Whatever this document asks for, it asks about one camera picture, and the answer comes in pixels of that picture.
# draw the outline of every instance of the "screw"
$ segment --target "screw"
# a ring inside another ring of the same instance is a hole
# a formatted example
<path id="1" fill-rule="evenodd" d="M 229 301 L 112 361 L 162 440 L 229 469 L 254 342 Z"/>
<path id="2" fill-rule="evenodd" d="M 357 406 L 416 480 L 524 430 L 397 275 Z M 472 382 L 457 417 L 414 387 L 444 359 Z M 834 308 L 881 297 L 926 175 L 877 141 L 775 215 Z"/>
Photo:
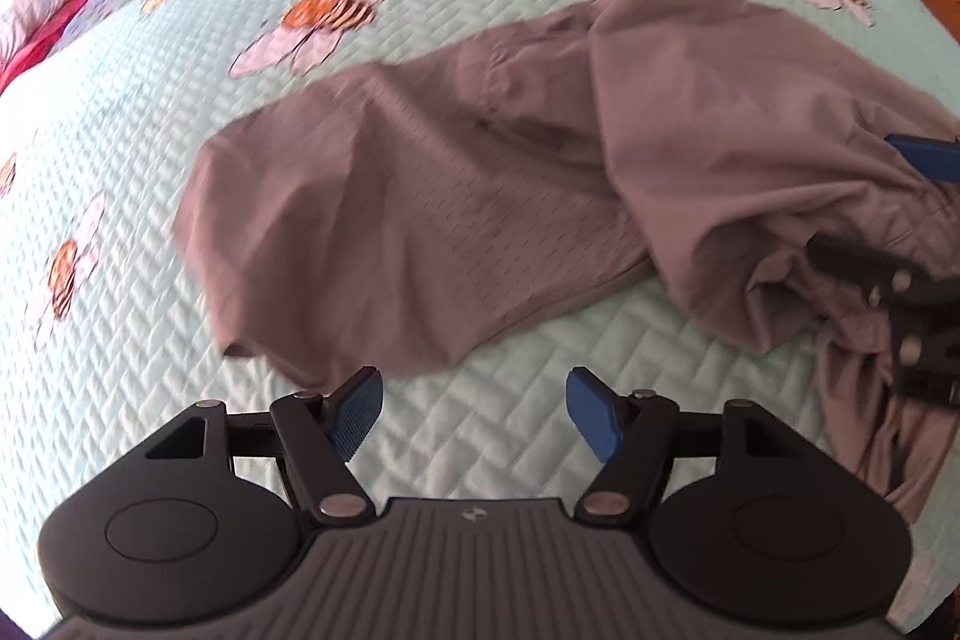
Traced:
<path id="1" fill-rule="evenodd" d="M 923 343 L 918 336 L 905 336 L 899 349 L 899 360 L 903 366 L 916 366 L 920 362 L 920 353 L 923 352 Z"/>
<path id="2" fill-rule="evenodd" d="M 906 293 L 906 290 L 910 287 L 910 284 L 913 282 L 913 275 L 906 269 L 898 269 L 894 272 L 894 278 L 890 282 L 890 287 L 894 290 L 894 293 Z"/>
<path id="3" fill-rule="evenodd" d="M 590 515 L 623 515 L 630 500 L 619 491 L 594 491 L 584 497 L 584 510 Z"/>
<path id="4" fill-rule="evenodd" d="M 354 518 L 367 509 L 367 500 L 356 494 L 330 494 L 320 502 L 320 512 L 330 518 Z"/>

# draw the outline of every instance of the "quilted bedspread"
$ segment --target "quilted bedspread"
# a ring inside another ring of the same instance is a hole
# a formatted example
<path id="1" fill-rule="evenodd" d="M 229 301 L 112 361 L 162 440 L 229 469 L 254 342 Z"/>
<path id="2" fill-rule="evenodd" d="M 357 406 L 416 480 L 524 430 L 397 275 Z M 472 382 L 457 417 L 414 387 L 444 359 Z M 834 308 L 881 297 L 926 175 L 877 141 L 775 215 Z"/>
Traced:
<path id="1" fill-rule="evenodd" d="M 237 56 L 296 1 L 137 0 L 0 97 L 0 608 L 31 632 L 56 617 L 34 546 L 59 501 L 199 398 L 265 410 L 291 389 L 262 362 L 216 354 L 200 292 L 169 241 L 203 140 L 349 64 L 416 56 L 577 0 L 382 0 L 376 19 L 306 76 L 281 61 L 231 78 Z M 960 49 L 920 1 L 755 1 L 821 25 L 960 111 Z M 388 381 L 352 469 L 381 503 L 410 493 L 570 501 L 598 469 L 563 410 L 573 365 L 690 410 L 751 397 L 827 447 L 809 335 L 745 354 L 700 332 L 651 280 L 444 372 Z M 707 469 L 682 464 L 675 483 Z M 238 473 L 277 488 L 262 463 Z M 895 616 L 906 626 L 960 579 L 960 524 L 949 512 L 958 491 L 954 453 L 914 528 L 915 569 Z"/>

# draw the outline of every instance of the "gray cloth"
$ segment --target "gray cloth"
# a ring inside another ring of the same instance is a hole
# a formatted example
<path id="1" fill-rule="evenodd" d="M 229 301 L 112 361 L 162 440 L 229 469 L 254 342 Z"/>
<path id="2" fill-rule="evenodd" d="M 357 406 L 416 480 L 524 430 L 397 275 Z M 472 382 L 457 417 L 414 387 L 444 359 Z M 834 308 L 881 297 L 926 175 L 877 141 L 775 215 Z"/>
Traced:
<path id="1" fill-rule="evenodd" d="M 822 316 L 837 458 L 915 518 L 956 417 L 893 400 L 883 314 L 815 274 L 817 231 L 958 271 L 958 191 L 892 132 L 936 101 L 745 0 L 597 0 L 235 121 L 174 226 L 219 345 L 329 389 L 412 374 L 649 271 L 703 328 L 766 351 Z"/>

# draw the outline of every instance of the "blue gripper pad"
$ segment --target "blue gripper pad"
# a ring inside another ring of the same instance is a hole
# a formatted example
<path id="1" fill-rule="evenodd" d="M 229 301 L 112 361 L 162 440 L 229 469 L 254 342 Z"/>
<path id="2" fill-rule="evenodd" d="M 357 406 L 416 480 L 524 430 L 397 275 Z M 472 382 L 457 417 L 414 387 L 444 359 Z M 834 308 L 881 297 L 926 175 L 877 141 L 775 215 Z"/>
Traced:
<path id="1" fill-rule="evenodd" d="M 353 389 L 344 389 L 347 395 L 336 398 L 333 404 L 333 428 L 328 439 L 333 450 L 344 462 L 350 461 L 357 448 L 366 439 L 383 408 L 383 377 L 373 371 Z"/>
<path id="2" fill-rule="evenodd" d="M 582 366 L 566 376 L 566 414 L 594 456 L 606 463 L 623 441 L 616 420 L 620 397 Z"/>
<path id="3" fill-rule="evenodd" d="M 890 145 L 899 150 L 917 172 L 929 180 L 960 185 L 960 145 L 954 142 L 911 137 L 905 134 L 890 134 Z"/>

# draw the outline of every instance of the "round pad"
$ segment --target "round pad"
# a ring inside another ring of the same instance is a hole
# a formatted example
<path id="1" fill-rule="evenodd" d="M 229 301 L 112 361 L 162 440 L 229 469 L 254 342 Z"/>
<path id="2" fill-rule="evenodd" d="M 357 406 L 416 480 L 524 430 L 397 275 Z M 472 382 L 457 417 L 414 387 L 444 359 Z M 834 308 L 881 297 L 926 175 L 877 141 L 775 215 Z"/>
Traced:
<path id="1" fill-rule="evenodd" d="M 293 563 L 296 517 L 277 495 L 226 466 L 132 463 L 96 477 L 40 532 L 40 566 L 64 615 L 192 624 L 255 599 Z"/>
<path id="2" fill-rule="evenodd" d="M 177 561 L 198 554 L 217 533 L 217 516 L 183 499 L 138 501 L 107 524 L 107 542 L 134 561 Z"/>
<path id="3" fill-rule="evenodd" d="M 650 545 L 674 584 L 769 627 L 884 613 L 910 557 L 896 511 L 851 476 L 813 487 L 789 468 L 757 477 L 707 477 L 654 511 Z"/>

